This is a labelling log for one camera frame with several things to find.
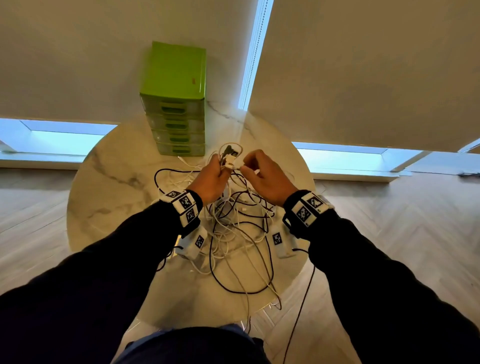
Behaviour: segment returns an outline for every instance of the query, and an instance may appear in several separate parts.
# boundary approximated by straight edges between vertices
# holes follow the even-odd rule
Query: person's right hand
[[[293,185],[282,169],[261,149],[254,150],[243,159],[240,172],[252,187],[267,202],[283,206],[285,200],[298,188]]]

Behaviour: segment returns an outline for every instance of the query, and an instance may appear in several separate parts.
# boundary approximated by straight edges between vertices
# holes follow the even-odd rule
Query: person's right arm
[[[240,170],[254,189],[286,211],[308,192],[298,191],[262,151],[251,152],[244,162]],[[478,328],[351,221],[330,209],[302,234],[311,242],[310,260],[326,274],[335,310],[363,363],[480,363]]]

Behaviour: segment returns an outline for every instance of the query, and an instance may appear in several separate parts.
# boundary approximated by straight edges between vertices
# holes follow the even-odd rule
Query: person's left hand
[[[231,173],[228,168],[220,169],[218,154],[213,154],[210,163],[202,168],[187,189],[196,192],[206,206],[222,195]]]

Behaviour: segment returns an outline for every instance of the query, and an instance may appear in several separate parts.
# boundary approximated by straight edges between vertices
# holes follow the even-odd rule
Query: person
[[[240,171],[259,195],[287,212],[309,193],[261,150],[249,153]],[[221,196],[230,172],[218,158],[201,170],[187,189],[198,210]],[[182,229],[172,208],[152,204],[3,294],[1,362],[110,363]],[[326,274],[335,310],[363,363],[480,363],[478,328],[349,220],[334,209],[308,227],[289,220],[310,241],[309,258]],[[231,325],[183,328],[134,342],[115,363],[268,363],[260,342]]]

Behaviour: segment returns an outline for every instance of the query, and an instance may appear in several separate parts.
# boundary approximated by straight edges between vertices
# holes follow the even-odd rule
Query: floor
[[[0,169],[0,293],[27,283],[70,253],[65,211],[74,175]],[[322,181],[317,191],[480,326],[480,179],[415,173],[391,184]],[[282,363],[311,272],[308,263],[282,295],[282,311],[266,308],[252,319],[251,334],[265,340],[275,364]],[[131,335],[140,327],[136,324]],[[317,271],[286,363],[359,362],[335,314],[325,275]]]

